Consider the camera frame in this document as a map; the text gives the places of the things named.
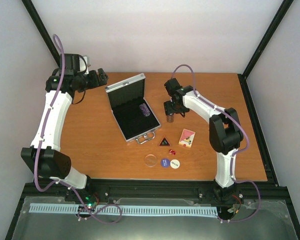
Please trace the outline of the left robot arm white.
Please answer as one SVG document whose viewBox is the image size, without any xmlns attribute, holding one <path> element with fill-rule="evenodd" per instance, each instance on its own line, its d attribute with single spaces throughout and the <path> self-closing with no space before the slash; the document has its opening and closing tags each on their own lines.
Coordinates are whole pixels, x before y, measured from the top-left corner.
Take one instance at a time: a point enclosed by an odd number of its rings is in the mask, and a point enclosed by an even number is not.
<svg viewBox="0 0 300 240">
<path fill-rule="evenodd" d="M 45 83 L 45 105 L 37 133 L 30 147 L 20 156 L 37 178 L 63 182 L 76 190 L 82 201 L 93 198 L 94 188 L 87 184 L 89 177 L 76 170 L 69 156 L 61 153 L 61 136 L 67 111 L 74 103 L 75 93 L 107 84 L 108 75 L 102 68 L 90 70 L 88 56 L 66 53 Z"/>
</svg>

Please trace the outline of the aluminium poker case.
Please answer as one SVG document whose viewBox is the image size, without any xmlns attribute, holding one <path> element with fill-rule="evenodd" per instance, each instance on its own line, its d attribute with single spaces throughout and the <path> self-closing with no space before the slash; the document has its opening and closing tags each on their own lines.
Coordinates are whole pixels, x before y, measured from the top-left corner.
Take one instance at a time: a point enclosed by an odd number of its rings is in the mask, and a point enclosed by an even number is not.
<svg viewBox="0 0 300 240">
<path fill-rule="evenodd" d="M 161 124 L 145 99 L 146 76 L 137 74 L 105 87 L 112 115 L 125 139 L 139 145 L 153 140 Z M 151 114 L 145 117 L 139 105 L 147 104 Z"/>
</svg>

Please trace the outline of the clear round acrylic disc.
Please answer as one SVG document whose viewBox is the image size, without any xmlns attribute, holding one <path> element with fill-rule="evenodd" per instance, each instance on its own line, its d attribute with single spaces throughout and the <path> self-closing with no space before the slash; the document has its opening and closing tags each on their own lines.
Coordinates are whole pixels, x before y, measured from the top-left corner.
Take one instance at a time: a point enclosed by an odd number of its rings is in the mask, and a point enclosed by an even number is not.
<svg viewBox="0 0 300 240">
<path fill-rule="evenodd" d="M 154 154 L 148 154 L 144 158 L 144 163 L 148 167 L 154 167 L 157 164 L 157 157 Z"/>
</svg>

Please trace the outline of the playing card deck box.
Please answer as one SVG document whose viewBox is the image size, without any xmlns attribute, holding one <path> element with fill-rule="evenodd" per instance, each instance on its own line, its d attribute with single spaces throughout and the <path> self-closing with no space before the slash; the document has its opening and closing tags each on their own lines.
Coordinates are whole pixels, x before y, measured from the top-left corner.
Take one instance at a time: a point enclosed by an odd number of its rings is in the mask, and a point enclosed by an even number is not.
<svg viewBox="0 0 300 240">
<path fill-rule="evenodd" d="M 193 141 L 194 141 L 194 138 L 195 138 L 195 134 L 196 134 L 195 131 L 188 130 L 188 129 L 184 128 L 182 130 L 182 133 L 181 133 L 180 139 L 178 141 L 178 144 L 180 146 L 183 146 L 183 147 L 186 147 L 186 148 L 191 148 L 192 144 L 193 144 Z"/>
</svg>

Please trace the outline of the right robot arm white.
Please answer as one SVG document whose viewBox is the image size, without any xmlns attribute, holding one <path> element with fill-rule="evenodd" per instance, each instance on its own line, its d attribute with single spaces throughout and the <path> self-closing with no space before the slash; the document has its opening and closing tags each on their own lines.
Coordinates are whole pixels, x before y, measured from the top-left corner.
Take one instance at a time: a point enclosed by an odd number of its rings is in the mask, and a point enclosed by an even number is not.
<svg viewBox="0 0 300 240">
<path fill-rule="evenodd" d="M 167 117 L 184 117 L 192 110 L 208 123 L 209 143 L 217 156 L 213 194 L 218 202 L 227 201 L 236 190 L 236 155 L 244 139 L 237 111 L 214 104 L 192 86 L 181 86 L 176 78 L 168 80 L 164 87 L 170 96 L 163 104 Z"/>
</svg>

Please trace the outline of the purple 500 chip stack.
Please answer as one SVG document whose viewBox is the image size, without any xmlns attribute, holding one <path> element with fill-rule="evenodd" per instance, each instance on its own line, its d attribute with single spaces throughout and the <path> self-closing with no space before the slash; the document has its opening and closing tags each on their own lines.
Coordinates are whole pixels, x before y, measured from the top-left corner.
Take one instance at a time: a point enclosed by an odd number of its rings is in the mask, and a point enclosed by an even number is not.
<svg viewBox="0 0 300 240">
<path fill-rule="evenodd" d="M 145 103 L 142 103 L 139 105 L 139 108 L 142 112 L 142 114 L 145 116 L 145 117 L 149 117 L 151 115 L 151 111 L 150 109 L 148 108 L 147 104 Z"/>
</svg>

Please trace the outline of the orange 100 chip stack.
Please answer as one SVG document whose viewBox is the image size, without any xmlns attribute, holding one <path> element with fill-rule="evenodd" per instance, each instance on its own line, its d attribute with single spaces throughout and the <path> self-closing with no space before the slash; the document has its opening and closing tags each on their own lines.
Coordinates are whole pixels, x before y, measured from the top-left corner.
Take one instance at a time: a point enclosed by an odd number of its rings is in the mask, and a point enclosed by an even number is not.
<svg viewBox="0 0 300 240">
<path fill-rule="evenodd" d="M 174 115 L 173 114 L 169 114 L 166 116 L 166 121 L 168 123 L 173 123 L 174 122 Z"/>
</svg>

